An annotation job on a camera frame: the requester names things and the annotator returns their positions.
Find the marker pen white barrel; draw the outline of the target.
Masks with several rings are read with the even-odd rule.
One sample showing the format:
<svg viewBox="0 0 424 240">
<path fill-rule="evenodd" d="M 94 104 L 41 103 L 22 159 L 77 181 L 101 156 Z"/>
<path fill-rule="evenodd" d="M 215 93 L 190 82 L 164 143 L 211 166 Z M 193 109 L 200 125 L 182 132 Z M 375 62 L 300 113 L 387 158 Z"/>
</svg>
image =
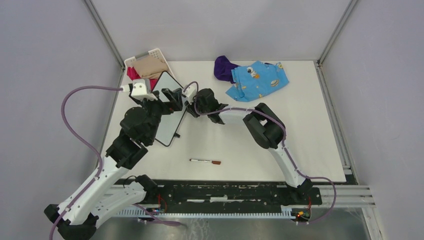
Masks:
<svg viewBox="0 0 424 240">
<path fill-rule="evenodd" d="M 220 165 L 222 163 L 221 161 L 217 161 L 217 160 L 194 159 L 194 158 L 190 158 L 189 161 L 196 162 L 196 163 L 208 163 L 213 165 Z"/>
</svg>

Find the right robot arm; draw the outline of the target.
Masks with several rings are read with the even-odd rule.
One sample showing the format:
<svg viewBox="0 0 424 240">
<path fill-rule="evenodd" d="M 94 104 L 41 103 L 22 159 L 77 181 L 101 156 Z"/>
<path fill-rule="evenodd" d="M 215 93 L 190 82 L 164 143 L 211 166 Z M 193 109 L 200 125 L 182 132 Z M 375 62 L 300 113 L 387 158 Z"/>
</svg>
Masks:
<svg viewBox="0 0 424 240">
<path fill-rule="evenodd" d="M 210 88 L 197 90 L 186 86 L 182 90 L 187 111 L 195 118 L 207 116 L 215 124 L 244 124 L 253 140 L 273 156 L 285 177 L 289 199 L 302 204 L 309 198 L 312 181 L 304 176 L 286 144 L 287 132 L 283 122 L 265 104 L 254 108 L 234 107 L 219 103 Z"/>
</svg>

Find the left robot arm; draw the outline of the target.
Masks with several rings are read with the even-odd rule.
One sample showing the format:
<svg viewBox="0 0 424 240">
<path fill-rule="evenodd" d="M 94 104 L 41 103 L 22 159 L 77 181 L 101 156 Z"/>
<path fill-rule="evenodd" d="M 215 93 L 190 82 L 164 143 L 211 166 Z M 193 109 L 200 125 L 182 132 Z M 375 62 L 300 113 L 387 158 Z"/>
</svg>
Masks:
<svg viewBox="0 0 424 240">
<path fill-rule="evenodd" d="M 147 153 L 164 115 L 183 109 L 182 90 L 167 88 L 152 93 L 136 93 L 133 85 L 122 87 L 136 103 L 120 121 L 118 137 L 98 156 L 98 164 L 84 183 L 60 204 L 44 210 L 52 222 L 49 233 L 58 232 L 66 240 L 88 240 L 110 217 L 130 205 L 159 201 L 158 185 L 147 175 L 137 176 L 126 188 L 103 199 L 108 189 Z"/>
</svg>

